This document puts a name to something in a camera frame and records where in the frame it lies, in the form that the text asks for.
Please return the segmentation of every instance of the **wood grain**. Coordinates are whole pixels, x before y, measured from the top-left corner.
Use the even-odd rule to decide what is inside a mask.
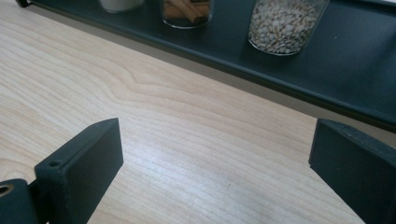
[[[0,178],[120,119],[90,223],[362,223],[309,168],[316,120],[0,0]]]

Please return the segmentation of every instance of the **black plastic part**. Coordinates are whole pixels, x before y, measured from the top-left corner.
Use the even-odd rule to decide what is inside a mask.
[[[91,125],[35,167],[0,182],[0,224],[84,224],[123,164],[118,119]]]
[[[363,221],[396,223],[396,149],[319,119],[309,163]]]
[[[16,0],[20,7],[29,7],[30,3],[27,0]]]
[[[158,0],[107,13],[99,1],[34,5],[204,63],[275,91],[396,133],[396,10],[331,0],[307,48],[294,56],[248,43],[253,0],[216,0],[213,20],[190,30],[163,23]]]
[[[0,182],[0,223],[39,223],[25,180],[11,179]]]
[[[95,123],[35,167],[51,224],[87,223],[123,163],[117,119]]]

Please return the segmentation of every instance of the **white container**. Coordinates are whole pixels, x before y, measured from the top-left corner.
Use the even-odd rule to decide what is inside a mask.
[[[144,0],[100,0],[102,8],[108,12],[133,10],[143,5]]]

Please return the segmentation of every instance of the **wooden table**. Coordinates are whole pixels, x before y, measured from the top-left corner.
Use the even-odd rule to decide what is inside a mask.
[[[314,117],[39,12],[0,0],[1,180],[33,181],[51,152],[117,117],[124,165],[90,223],[362,223],[309,168]]]

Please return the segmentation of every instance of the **black shelf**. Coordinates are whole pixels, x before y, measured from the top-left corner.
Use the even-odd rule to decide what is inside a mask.
[[[158,0],[118,14],[98,0],[32,4],[396,133],[395,7],[333,0],[307,48],[277,57],[248,43],[253,0],[216,0],[212,22],[190,30],[164,24]]]

